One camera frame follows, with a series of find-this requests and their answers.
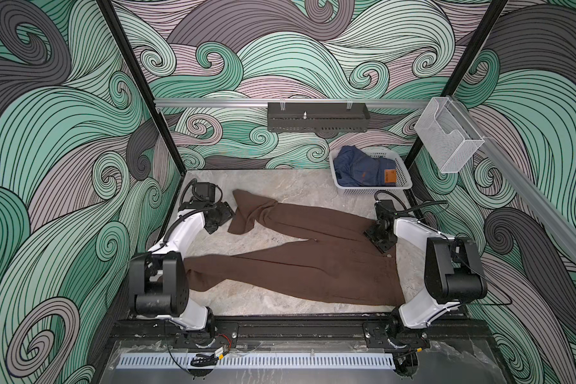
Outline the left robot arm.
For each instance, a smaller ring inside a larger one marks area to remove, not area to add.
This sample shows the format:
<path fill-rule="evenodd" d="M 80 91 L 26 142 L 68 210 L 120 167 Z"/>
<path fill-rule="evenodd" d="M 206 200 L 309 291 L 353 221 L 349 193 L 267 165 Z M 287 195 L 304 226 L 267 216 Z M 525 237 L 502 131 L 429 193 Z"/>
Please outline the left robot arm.
<path fill-rule="evenodd" d="M 132 315 L 140 320 L 165 320 L 185 332 L 214 336 L 212 310 L 190 298 L 184 260 L 200 231 L 211 235 L 234 216 L 226 202 L 183 204 L 165 235 L 130 261 L 128 298 Z"/>

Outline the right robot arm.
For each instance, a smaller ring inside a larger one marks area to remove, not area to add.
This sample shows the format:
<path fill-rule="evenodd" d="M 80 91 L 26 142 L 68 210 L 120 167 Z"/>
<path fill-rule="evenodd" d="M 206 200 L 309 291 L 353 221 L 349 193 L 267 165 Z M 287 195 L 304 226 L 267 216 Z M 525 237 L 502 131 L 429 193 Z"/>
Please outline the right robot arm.
<path fill-rule="evenodd" d="M 424 288 L 396 310 L 404 328 L 426 329 L 442 315 L 488 293 L 478 247 L 470 238 L 446 235 L 408 218 L 379 219 L 365 236 L 380 252 L 402 239 L 424 255 Z"/>

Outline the brown trousers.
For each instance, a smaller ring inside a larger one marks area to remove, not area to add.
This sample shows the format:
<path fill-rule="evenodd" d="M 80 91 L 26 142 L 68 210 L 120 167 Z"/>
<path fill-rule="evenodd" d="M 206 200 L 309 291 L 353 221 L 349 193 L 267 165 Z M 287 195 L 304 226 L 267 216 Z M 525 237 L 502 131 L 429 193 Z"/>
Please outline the brown trousers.
<path fill-rule="evenodd" d="M 208 254 L 184 261 L 190 288 L 208 291 L 233 280 L 299 299 L 398 307 L 406 302 L 394 251 L 381 253 L 366 237 L 373 220 L 316 206 L 279 203 L 245 190 L 229 226 L 244 235 L 255 224 L 292 242 L 244 254 Z"/>

